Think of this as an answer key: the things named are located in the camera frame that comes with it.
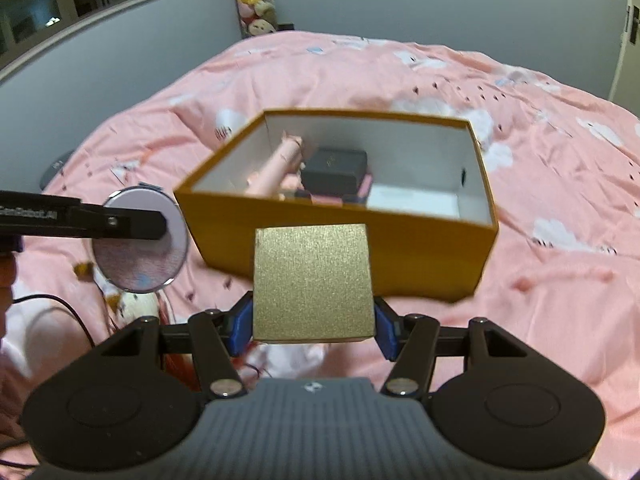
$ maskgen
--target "black cable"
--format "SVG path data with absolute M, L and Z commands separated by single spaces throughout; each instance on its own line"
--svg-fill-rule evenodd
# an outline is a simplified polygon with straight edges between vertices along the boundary
M 7 449 L 11 449 L 12 447 L 21 446 L 22 444 L 28 444 L 29 441 L 26 438 L 16 438 L 15 440 L 10 440 L 9 442 L 5 442 L 4 444 L 0 444 L 0 453 L 6 451 Z M 15 462 L 10 462 L 9 460 L 2 460 L 0 458 L 0 465 L 4 465 L 6 467 L 13 467 L 16 469 L 34 469 L 38 467 L 37 464 L 18 464 Z
M 73 307 L 69 305 L 65 300 L 57 296 L 54 296 L 53 294 L 31 294 L 29 296 L 25 296 L 23 298 L 18 298 L 17 300 L 14 300 L 13 304 L 22 303 L 24 301 L 29 301 L 29 300 L 53 300 L 53 301 L 57 301 L 59 304 L 64 305 L 66 309 L 71 313 L 71 315 L 74 318 L 76 318 L 76 321 L 80 325 L 80 328 L 82 328 L 84 335 L 89 340 L 89 345 L 91 345 L 91 348 L 95 348 L 94 338 L 91 337 L 91 334 L 89 333 L 86 325 L 84 324 L 84 322 L 82 322 L 82 319 L 80 318 L 80 316 L 78 316 L 78 313 L 73 309 Z

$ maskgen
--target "human hand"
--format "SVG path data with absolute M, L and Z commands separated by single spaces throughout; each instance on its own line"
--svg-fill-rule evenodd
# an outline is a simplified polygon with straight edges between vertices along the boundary
M 6 333 L 4 315 L 14 301 L 11 286 L 16 273 L 15 257 L 12 254 L 0 256 L 0 337 Z

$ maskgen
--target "pink bedspread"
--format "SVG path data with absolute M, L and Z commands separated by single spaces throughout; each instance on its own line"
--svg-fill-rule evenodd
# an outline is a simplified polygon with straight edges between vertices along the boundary
M 100 126 L 48 193 L 101 203 L 138 182 L 173 189 L 263 108 L 405 110 L 471 120 L 482 145 L 500 234 L 473 298 L 456 305 L 390 299 L 466 326 L 487 316 L 591 386 L 607 410 L 593 463 L 627 479 L 640 468 L 640 123 L 621 108 L 548 76 L 487 56 L 304 32 L 238 43 L 151 99 Z M 106 336 L 97 287 L 79 283 L 76 240 L 30 239 L 16 295 L 57 294 L 96 339 Z M 205 268 L 193 247 L 166 293 L 178 321 L 233 305 L 249 284 Z M 64 311 L 33 301 L 10 309 L 2 343 L 4 432 L 30 388 L 86 351 Z M 260 347 L 272 375 L 350 375 L 377 385 L 390 368 L 375 342 Z M 459 373 L 447 361 L 434 387 Z

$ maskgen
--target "window sill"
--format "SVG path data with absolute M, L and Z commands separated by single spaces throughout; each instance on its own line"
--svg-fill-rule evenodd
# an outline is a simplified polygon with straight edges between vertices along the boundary
M 47 38 L 41 43 L 37 44 L 33 48 L 29 49 L 22 56 L 13 60 L 7 66 L 0 70 L 0 84 L 2 81 L 13 75 L 18 70 L 22 69 L 25 65 L 29 64 L 32 60 L 44 54 L 47 50 L 54 47 L 60 41 L 66 40 L 71 36 L 81 32 L 82 30 L 92 27 L 96 23 L 100 23 L 103 20 L 106 20 L 116 14 L 121 12 L 125 12 L 126 10 L 132 9 L 133 7 L 140 6 L 142 4 L 146 4 L 152 0 L 127 0 L 126 2 L 122 2 L 116 4 L 114 6 L 108 7 L 103 10 L 99 10 L 86 18 L 81 18 L 75 23 L 72 23 L 68 27 L 63 28 L 59 32 L 55 33 L 53 36 Z

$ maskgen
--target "black circular motor housing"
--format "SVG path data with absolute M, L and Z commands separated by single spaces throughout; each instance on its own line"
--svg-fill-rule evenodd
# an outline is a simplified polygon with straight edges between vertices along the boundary
M 433 394 L 430 415 L 464 453 L 518 470 L 590 457 L 605 425 L 598 397 L 544 358 L 492 358 L 473 366 Z
M 37 388 L 22 412 L 36 455 L 76 471 L 109 471 L 156 458 L 195 426 L 200 404 L 159 368 L 102 358 L 72 365 Z

